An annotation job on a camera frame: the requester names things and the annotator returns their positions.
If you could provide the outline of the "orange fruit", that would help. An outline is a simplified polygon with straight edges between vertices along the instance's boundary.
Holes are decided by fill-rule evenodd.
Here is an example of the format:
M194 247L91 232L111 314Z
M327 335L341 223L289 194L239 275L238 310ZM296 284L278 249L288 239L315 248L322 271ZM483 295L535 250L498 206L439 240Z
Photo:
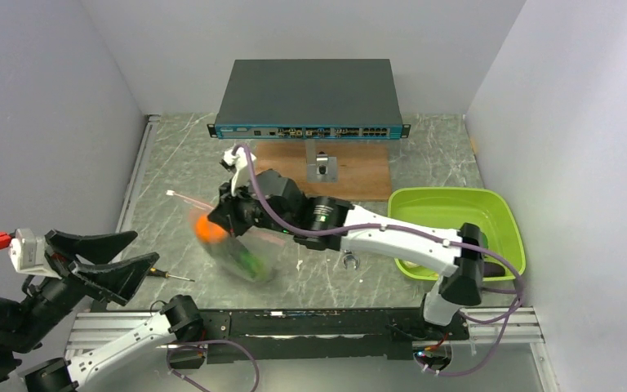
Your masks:
M199 216L192 225L193 232L200 243L222 243L229 237L229 232L210 221L208 215Z

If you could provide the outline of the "clear zip top bag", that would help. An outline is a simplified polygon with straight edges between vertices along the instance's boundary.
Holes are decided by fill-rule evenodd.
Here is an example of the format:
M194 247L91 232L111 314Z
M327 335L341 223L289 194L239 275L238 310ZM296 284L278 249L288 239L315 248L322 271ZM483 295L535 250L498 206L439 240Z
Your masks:
M166 191L166 196L186 205L187 221L192 232L192 225L195 220L201 215L208 215L214 209L214 206L210 203L201 199L191 198L183 194L179 194L171 189ZM269 277L265 281L253 283L265 283L275 277L274 262L277 260L284 247L283 238L279 237L277 234L270 234L265 230L258 228L249 229L245 234L238 237L229 235L227 240L222 243L203 244L199 241L198 243L216 265L235 276L237 275L234 274L228 267L228 250L233 243L241 243L243 246L248 248L251 252L258 256L269 269Z

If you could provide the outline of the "green cucumber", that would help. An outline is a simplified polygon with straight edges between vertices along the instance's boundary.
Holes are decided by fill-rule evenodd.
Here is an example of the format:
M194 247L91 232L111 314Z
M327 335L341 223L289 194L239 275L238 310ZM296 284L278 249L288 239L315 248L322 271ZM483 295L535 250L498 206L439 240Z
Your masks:
M269 277L267 265L241 243L233 243L228 250L229 269L251 282L265 281Z

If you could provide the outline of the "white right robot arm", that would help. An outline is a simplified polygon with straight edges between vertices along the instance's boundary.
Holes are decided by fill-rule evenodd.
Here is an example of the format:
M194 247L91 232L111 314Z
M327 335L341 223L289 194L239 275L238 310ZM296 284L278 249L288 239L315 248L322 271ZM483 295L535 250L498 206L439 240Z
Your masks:
M253 229L289 235L310 250L370 252L432 270L438 280L417 317L428 339L440 337L460 310L482 304L490 270L485 257L493 254L476 224L443 229L393 219L339 198L308 196L274 170L252 180L234 176L219 188L216 206L193 216L189 226L214 257L252 277L265 259L240 238Z

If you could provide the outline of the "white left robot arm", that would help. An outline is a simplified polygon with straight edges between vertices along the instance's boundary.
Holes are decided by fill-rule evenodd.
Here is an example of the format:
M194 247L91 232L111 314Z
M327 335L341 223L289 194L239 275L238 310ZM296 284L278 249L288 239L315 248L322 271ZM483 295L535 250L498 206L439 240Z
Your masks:
M159 256L152 252L119 263L113 262L120 247L92 246L78 243L72 247L45 246L43 254L18 251L16 257L42 259L54 275L37 286L28 285L26 297L12 301L0 297L0 383L16 370L21 361L18 354L37 349L47 334L56 328L86 297L98 301L114 301L125 305L145 280ZM62 358L44 363L26 383L26 390L75 391L89 377L100 375L142 345L151 342L190 343L204 333L203 320L190 296L175 296L160 312L149 318L129 338L112 343L111 355L91 353L78 370L78 379Z

